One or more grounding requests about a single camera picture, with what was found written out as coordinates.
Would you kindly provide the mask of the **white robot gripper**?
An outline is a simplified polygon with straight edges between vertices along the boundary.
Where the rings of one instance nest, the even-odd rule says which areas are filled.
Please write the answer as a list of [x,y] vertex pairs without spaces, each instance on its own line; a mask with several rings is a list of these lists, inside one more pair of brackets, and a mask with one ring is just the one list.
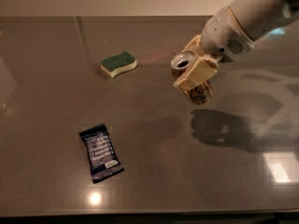
[[183,49],[201,57],[188,66],[173,86],[180,91],[190,91],[217,74],[218,61],[204,55],[204,52],[232,62],[252,51],[254,45],[255,42],[243,31],[232,9],[222,8],[207,21],[202,34],[196,35]]

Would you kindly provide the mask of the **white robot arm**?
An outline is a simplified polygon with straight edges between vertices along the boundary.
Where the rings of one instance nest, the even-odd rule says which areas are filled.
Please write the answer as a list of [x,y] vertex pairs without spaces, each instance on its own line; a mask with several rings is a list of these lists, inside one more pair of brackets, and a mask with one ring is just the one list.
[[216,75],[219,63],[236,60],[270,31],[296,21],[298,8],[299,0],[234,0],[223,7],[173,59],[187,63],[174,87],[190,91],[203,84]]

